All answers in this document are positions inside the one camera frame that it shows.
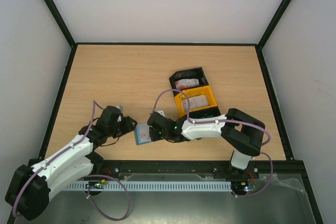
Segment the yellow bin with cards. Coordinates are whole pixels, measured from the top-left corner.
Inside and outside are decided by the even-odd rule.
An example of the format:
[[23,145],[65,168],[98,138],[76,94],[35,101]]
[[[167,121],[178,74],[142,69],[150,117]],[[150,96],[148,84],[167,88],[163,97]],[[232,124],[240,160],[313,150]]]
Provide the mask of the yellow bin with cards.
[[[217,107],[217,102],[210,86],[185,89],[182,92],[188,96],[190,113]],[[184,94],[179,92],[174,97],[179,116],[185,116],[187,113],[188,102]]]

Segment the black bin with red cards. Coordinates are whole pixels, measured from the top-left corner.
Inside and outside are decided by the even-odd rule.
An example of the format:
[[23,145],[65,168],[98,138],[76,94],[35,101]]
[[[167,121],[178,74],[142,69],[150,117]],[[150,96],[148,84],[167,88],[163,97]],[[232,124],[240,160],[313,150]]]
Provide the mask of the black bin with red cards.
[[172,74],[169,77],[171,88],[176,89],[175,81],[181,80],[181,79],[198,79],[200,83],[198,87],[209,85],[202,67],[192,68],[192,69],[187,69],[187,70],[180,70]]

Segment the black bin with teal cards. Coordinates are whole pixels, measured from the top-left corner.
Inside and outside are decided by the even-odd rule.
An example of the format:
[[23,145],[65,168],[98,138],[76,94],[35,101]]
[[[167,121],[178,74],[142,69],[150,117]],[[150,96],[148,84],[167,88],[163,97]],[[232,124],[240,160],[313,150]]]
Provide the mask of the black bin with teal cards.
[[191,119],[205,119],[221,116],[220,109],[217,106],[191,111],[189,114]]

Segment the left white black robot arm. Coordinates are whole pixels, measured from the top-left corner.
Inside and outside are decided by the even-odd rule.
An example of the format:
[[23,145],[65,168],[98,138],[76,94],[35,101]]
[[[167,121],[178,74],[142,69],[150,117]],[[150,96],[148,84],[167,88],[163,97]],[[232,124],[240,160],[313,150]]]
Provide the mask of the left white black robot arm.
[[52,156],[32,166],[20,166],[5,196],[13,216],[37,218],[59,192],[81,178],[99,180],[86,192],[112,181],[111,172],[102,172],[103,158],[95,150],[110,137],[119,140],[134,131],[136,125],[134,119],[123,115],[121,106],[107,106],[100,117],[92,116],[89,124]]

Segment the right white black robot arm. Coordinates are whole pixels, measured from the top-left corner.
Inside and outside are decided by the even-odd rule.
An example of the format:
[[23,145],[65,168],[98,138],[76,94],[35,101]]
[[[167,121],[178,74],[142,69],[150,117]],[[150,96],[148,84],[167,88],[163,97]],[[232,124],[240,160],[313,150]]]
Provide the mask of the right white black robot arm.
[[250,160],[260,155],[261,147],[270,141],[263,122],[234,108],[213,118],[195,119],[186,115],[175,121],[153,112],[147,124],[161,138],[173,143],[222,137],[234,148],[231,166],[240,170],[245,170]]

